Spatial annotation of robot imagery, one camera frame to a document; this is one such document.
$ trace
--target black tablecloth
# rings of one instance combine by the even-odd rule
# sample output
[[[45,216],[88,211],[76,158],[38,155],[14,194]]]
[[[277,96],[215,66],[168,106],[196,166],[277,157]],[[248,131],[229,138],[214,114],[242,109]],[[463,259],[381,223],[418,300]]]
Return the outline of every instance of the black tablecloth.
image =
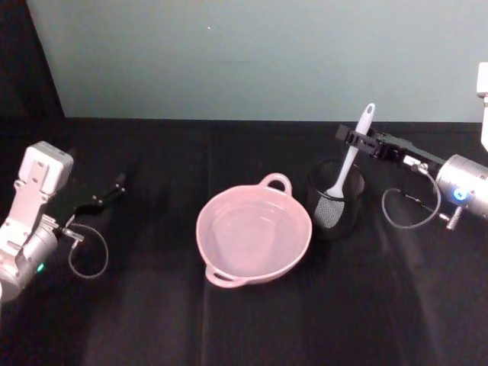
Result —
[[[4,120],[0,214],[27,146],[75,149],[68,185],[48,213],[127,173],[127,195],[90,221],[110,246],[103,277],[84,281],[62,240],[25,292],[3,304],[0,361],[13,365],[455,365],[488,364],[486,223],[454,232],[439,220],[396,230],[380,197],[402,187],[429,195],[412,173],[356,162],[367,190],[353,234],[313,238],[299,265],[268,284],[223,290],[204,278],[195,242],[200,209],[235,185],[284,173],[304,204],[307,172],[340,158],[338,124],[171,120]],[[479,124],[374,124],[444,159],[488,164]],[[392,201],[407,220],[419,213]]]

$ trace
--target pink plastic bowl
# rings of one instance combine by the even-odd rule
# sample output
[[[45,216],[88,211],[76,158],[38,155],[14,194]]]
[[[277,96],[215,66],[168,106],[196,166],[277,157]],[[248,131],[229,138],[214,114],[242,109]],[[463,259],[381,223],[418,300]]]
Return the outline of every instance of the pink plastic bowl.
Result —
[[[269,187],[280,181],[284,191]],[[280,173],[213,197],[197,220],[197,244],[208,281],[219,287],[271,281],[290,271],[308,249],[312,221]]]

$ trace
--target blue light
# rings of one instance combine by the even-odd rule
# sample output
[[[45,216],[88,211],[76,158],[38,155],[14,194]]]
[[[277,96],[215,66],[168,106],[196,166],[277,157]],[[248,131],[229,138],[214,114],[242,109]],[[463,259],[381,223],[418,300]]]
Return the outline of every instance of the blue light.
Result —
[[[453,195],[458,201],[464,201],[467,198],[467,192],[462,188],[456,188]]]

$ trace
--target mesh utensil holder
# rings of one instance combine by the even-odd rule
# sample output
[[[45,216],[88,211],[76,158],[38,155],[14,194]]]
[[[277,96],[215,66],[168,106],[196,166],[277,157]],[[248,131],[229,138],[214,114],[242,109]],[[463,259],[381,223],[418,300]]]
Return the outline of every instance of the mesh utensil holder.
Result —
[[[353,165],[342,187],[344,197],[328,195],[326,192],[336,183],[342,163],[326,160],[316,165],[307,177],[307,212],[315,234],[329,241],[343,239],[352,232],[366,186],[361,170]]]

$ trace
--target wall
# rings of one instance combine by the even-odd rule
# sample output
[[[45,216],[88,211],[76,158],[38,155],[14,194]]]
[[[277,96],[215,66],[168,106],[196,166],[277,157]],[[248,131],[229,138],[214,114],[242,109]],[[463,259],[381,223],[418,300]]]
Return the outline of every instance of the wall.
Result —
[[[484,0],[30,0],[68,117],[479,121]]]

